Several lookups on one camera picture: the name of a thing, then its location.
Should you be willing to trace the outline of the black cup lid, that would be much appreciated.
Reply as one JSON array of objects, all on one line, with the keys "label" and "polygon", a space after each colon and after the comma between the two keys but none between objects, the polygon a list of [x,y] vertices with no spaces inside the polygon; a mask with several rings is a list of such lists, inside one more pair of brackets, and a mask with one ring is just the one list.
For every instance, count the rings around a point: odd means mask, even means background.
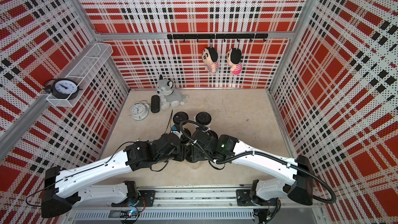
[{"label": "black cup lid", "polygon": [[196,114],[195,121],[199,124],[209,126],[211,124],[211,115],[207,112],[200,112]]},{"label": "black cup lid", "polygon": [[188,137],[191,136],[191,132],[186,128],[184,128],[183,130],[184,130],[184,132],[181,135],[181,140],[183,142],[188,142],[189,141]]},{"label": "black cup lid", "polygon": [[184,120],[188,120],[189,116],[186,112],[177,112],[174,116],[173,116],[173,123],[175,125],[180,125],[180,123]]},{"label": "black cup lid", "polygon": [[209,133],[211,136],[213,136],[214,138],[216,138],[216,139],[219,138],[218,135],[217,135],[217,133],[216,133],[215,131],[213,131],[213,130],[209,130],[208,133]]}]

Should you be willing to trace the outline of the paper cup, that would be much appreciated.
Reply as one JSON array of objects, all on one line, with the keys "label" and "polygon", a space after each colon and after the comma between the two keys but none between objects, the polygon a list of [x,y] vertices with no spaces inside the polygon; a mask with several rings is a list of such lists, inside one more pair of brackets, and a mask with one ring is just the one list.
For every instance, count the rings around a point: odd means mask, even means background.
[{"label": "paper cup", "polygon": [[197,170],[201,166],[201,162],[191,163],[190,168],[193,170]]}]

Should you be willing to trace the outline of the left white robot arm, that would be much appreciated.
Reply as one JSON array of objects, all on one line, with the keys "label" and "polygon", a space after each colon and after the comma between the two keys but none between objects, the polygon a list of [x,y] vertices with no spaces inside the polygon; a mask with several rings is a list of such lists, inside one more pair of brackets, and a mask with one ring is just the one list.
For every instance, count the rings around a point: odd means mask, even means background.
[{"label": "left white robot arm", "polygon": [[94,186],[108,178],[150,169],[157,163],[185,160],[188,148],[174,133],[166,133],[153,142],[126,142],[126,148],[112,156],[83,167],[60,170],[50,168],[45,174],[45,188],[40,204],[41,216],[53,218],[69,212],[73,206],[110,204],[128,207],[142,199],[134,181],[111,186],[110,190]]}]

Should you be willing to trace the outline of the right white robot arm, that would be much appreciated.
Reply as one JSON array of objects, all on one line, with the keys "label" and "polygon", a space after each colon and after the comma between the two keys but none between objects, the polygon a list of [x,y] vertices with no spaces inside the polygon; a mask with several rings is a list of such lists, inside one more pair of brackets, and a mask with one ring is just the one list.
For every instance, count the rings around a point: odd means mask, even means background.
[{"label": "right white robot arm", "polygon": [[337,200],[333,189],[313,173],[305,156],[277,156],[229,135],[215,138],[209,131],[196,130],[188,140],[210,163],[238,164],[275,177],[277,183],[274,186],[254,180],[250,196],[254,204],[272,198],[288,198],[301,205],[312,205],[314,200],[333,204]]}]

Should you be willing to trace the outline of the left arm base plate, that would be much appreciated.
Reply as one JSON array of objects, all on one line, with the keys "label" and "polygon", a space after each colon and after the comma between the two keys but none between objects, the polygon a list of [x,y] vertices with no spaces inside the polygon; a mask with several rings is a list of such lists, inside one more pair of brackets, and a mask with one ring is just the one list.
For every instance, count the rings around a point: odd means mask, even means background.
[{"label": "left arm base plate", "polygon": [[128,192],[123,201],[112,203],[111,207],[152,207],[155,198],[155,190],[139,190]]}]

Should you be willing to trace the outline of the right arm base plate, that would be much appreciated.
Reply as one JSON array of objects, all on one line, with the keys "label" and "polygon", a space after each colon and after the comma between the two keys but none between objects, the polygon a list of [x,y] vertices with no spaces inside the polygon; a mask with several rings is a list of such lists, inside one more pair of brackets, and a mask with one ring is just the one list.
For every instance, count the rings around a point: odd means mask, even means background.
[{"label": "right arm base plate", "polygon": [[262,200],[250,195],[250,189],[236,190],[236,202],[238,206],[275,206],[276,199]]}]

